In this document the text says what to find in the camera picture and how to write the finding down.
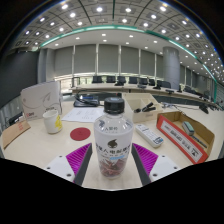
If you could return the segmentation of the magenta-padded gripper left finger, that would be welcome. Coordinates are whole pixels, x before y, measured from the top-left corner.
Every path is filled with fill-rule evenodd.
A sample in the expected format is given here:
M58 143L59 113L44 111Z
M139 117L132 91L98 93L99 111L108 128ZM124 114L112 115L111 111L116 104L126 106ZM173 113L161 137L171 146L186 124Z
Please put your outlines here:
M82 185L92 155L92 144L86 144L66 156L57 156L45 170L65 180Z

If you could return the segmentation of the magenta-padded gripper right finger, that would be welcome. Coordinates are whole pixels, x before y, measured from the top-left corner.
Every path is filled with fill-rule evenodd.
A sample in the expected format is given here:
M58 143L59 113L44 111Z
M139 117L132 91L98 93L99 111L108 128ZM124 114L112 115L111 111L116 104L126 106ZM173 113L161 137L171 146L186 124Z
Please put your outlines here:
M132 155L143 186L179 170L168 156L157 155L136 143L132 144Z

